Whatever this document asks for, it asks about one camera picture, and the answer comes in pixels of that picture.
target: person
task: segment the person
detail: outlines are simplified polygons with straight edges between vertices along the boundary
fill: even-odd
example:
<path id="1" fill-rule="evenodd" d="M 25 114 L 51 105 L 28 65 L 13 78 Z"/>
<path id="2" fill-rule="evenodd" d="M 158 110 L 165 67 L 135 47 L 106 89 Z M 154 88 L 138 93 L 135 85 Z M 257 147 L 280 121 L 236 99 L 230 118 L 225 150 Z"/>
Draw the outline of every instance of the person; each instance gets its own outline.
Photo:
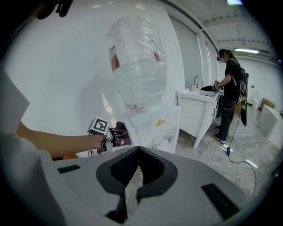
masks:
<path id="1" fill-rule="evenodd" d="M 20 122 L 16 135 L 33 143 L 38 150 L 45 150 L 52 158 L 73 155 L 90 149 L 101 150 L 106 140 L 103 134 L 86 136 L 61 136 L 34 131 Z"/>
<path id="2" fill-rule="evenodd" d="M 240 97 L 240 91 L 238 84 L 240 80 L 240 65 L 235 59 L 234 55 L 230 50 L 221 49 L 219 51 L 220 61 L 226 63 L 225 78 L 214 85 L 214 89 L 224 87 L 224 97 L 222 102 L 222 116 L 220 126 L 215 128 L 219 131 L 218 134 L 214 135 L 216 140 L 221 143 L 226 142 L 228 136 L 229 127 L 234 117 L 235 107 Z"/>

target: yellow logo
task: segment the yellow logo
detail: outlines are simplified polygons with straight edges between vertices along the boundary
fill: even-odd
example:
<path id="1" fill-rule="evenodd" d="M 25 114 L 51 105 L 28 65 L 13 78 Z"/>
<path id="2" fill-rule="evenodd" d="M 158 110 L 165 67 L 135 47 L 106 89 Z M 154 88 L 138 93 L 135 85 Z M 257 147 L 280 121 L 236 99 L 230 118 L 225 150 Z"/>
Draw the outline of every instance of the yellow logo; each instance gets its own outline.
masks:
<path id="1" fill-rule="evenodd" d="M 158 120 L 158 123 L 156 124 L 156 126 L 161 126 L 165 123 L 166 123 L 166 120 Z"/>

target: cable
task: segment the cable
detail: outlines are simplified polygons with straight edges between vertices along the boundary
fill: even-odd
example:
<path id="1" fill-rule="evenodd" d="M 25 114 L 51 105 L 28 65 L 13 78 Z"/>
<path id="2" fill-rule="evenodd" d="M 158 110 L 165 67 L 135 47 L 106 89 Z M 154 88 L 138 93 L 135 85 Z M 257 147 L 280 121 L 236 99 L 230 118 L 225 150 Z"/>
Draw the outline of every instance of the cable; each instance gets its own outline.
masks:
<path id="1" fill-rule="evenodd" d="M 253 192 L 252 192 L 252 197 L 251 197 L 251 200 L 252 200 L 252 198 L 253 198 L 253 195 L 255 194 L 255 190 L 256 190 L 256 171 L 254 170 L 254 168 L 252 167 L 252 165 L 251 164 L 249 164 L 248 162 L 246 162 L 246 161 L 242 161 L 242 162 L 233 162 L 231 159 L 230 159 L 230 156 L 228 155 L 228 158 L 229 158 L 229 160 L 232 162 L 232 163 L 235 163 L 235 164 L 240 164 L 240 163 L 246 163 L 246 164 L 248 164 L 251 168 L 252 168 L 252 170 L 253 170 L 253 172 L 254 172 L 254 174 L 255 174 L 255 186 L 254 186 L 254 188 L 253 188 Z"/>
<path id="2" fill-rule="evenodd" d="M 227 155 L 228 155 L 229 160 L 230 160 L 232 163 L 235 163 L 235 164 L 246 163 L 246 164 L 248 164 L 248 165 L 252 168 L 252 170 L 253 170 L 253 172 L 254 172 L 254 174 L 255 174 L 255 186 L 254 186 L 253 192 L 252 192 L 252 197 L 251 197 L 251 200 L 252 200 L 252 198 L 253 198 L 253 196 L 254 196 L 254 194 L 255 194 L 255 190 L 256 190 L 256 171 L 254 170 L 254 168 L 252 167 L 252 165 L 249 164 L 249 163 L 246 162 L 246 161 L 234 162 L 234 161 L 232 161 L 232 160 L 230 159 L 230 144 L 231 144 L 231 142 L 232 142 L 232 140 L 233 140 L 233 138 L 234 138 L 234 136 L 235 136 L 236 129 L 237 129 L 238 125 L 239 125 L 240 117 L 241 117 L 241 114 L 239 115 L 238 123 L 237 123 L 237 125 L 236 125 L 235 131 L 234 131 L 234 134 L 233 134 L 233 137 L 232 137 L 232 139 L 231 139 L 231 141 L 230 141 L 230 143 L 229 143 L 229 146 L 227 147 Z"/>
<path id="3" fill-rule="evenodd" d="M 237 100 L 237 104 L 236 104 L 234 107 L 232 107 L 231 109 L 226 109 L 226 108 L 224 107 L 224 105 L 223 105 L 223 99 L 222 99 L 222 95 L 221 95 L 221 104 L 222 104 L 222 107 L 223 107 L 226 111 L 230 111 L 230 110 L 232 110 L 233 108 L 235 108 L 237 105 L 242 104 L 243 99 L 242 99 L 242 101 L 241 101 L 240 103 L 238 103 L 239 100 L 240 100 L 240 98 L 242 98 L 242 95 L 240 95 L 239 99 Z"/>

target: cardboard box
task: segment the cardboard box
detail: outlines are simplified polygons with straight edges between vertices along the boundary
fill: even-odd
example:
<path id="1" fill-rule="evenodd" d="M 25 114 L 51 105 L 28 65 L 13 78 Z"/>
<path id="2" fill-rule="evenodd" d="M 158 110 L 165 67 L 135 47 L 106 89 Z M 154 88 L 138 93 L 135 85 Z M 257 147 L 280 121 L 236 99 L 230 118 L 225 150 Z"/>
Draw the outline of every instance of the cardboard box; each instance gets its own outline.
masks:
<path id="1" fill-rule="evenodd" d="M 239 105 L 236 105 L 236 107 L 235 107 L 235 113 L 236 114 L 240 114 L 241 113 L 241 107 L 242 107 L 242 105 L 241 104 L 239 104 Z"/>
<path id="2" fill-rule="evenodd" d="M 262 98 L 261 106 L 260 106 L 260 111 L 262 111 L 264 105 L 267 105 L 268 107 L 275 108 L 275 104 L 272 103 L 270 100 L 266 98 Z"/>

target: white box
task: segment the white box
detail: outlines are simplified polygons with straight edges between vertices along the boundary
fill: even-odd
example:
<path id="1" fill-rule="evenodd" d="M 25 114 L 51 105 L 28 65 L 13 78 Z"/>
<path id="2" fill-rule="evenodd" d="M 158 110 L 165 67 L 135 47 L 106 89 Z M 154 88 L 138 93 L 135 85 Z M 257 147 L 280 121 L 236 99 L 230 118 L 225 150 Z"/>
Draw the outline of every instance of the white box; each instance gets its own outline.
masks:
<path id="1" fill-rule="evenodd" d="M 162 103 L 144 113 L 126 118 L 124 124 L 134 146 L 174 153 L 180 116 L 180 107 Z"/>
<path id="2" fill-rule="evenodd" d="M 258 120 L 260 131 L 279 149 L 283 147 L 283 118 L 275 109 L 264 105 Z"/>
<path id="3" fill-rule="evenodd" d="M 102 134 L 106 134 L 108 130 L 108 124 L 108 121 L 96 117 L 94 120 L 91 121 L 87 131 L 90 133 L 93 133 L 95 131 Z"/>

